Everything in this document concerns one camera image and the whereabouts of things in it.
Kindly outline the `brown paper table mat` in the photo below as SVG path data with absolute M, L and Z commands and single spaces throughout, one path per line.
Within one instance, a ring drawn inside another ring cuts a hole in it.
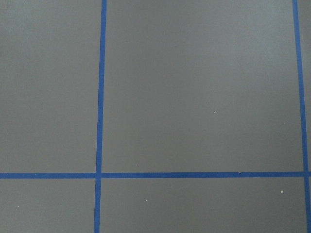
M 308 0 L 3 0 L 3 233 L 308 233 Z

